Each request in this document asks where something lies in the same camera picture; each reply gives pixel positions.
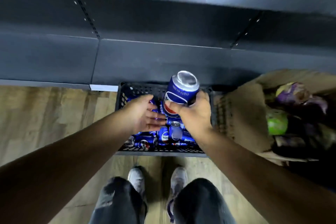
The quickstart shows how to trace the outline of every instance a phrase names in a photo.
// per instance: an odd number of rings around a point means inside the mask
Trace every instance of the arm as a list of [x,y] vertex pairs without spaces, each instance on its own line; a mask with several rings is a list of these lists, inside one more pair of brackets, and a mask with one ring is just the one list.
[[127,103],[89,127],[0,167],[2,223],[48,223],[131,134],[165,120],[152,95]]
[[246,150],[210,123],[209,96],[184,107],[168,103],[201,149],[269,223],[334,223],[336,195]]

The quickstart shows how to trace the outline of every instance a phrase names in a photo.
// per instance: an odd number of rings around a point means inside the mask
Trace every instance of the person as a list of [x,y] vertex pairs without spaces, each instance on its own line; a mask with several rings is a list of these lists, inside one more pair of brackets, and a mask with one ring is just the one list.
[[[152,97],[134,99],[89,127],[0,167],[2,222],[48,223],[131,134],[155,131],[165,123],[161,114],[149,111],[155,108],[148,103]],[[172,102],[167,105],[181,116],[200,148],[269,223],[336,222],[334,193],[214,130],[206,93],[199,92],[190,107]],[[144,222],[147,207],[140,169],[132,169],[128,180],[112,178],[104,187],[92,223],[124,223],[126,215],[128,223]],[[174,200],[168,205],[176,223],[234,221],[209,181],[186,183],[185,171],[177,169],[171,180]]]

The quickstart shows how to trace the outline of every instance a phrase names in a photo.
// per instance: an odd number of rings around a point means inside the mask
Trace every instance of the jeans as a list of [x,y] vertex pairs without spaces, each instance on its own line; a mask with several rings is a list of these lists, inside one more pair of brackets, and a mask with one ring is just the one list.
[[[189,183],[174,199],[176,224],[235,224],[218,189],[207,179]],[[89,224],[143,224],[147,205],[132,184],[114,177],[101,190]]]

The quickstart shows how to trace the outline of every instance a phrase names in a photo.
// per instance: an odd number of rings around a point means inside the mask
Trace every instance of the leg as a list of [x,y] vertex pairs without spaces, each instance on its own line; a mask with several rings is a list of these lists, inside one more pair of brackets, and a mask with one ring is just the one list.
[[130,171],[128,181],[111,178],[99,194],[89,224],[144,223],[147,213],[144,194],[144,177],[139,168]]
[[186,172],[178,167],[171,180],[175,196],[167,204],[171,221],[175,220],[176,224],[236,223],[222,195],[210,181],[199,178],[187,186],[186,183]]

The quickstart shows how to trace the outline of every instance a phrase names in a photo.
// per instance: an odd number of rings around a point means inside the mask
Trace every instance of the cardboard box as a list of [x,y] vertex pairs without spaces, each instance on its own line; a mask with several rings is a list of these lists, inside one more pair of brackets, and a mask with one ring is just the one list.
[[323,95],[328,100],[329,108],[336,112],[336,75],[307,70],[273,71],[259,76],[220,99],[222,106],[225,106],[227,136],[265,158],[283,161],[314,160],[285,158],[270,150],[273,139],[268,135],[263,90],[289,82],[302,82],[312,94]]

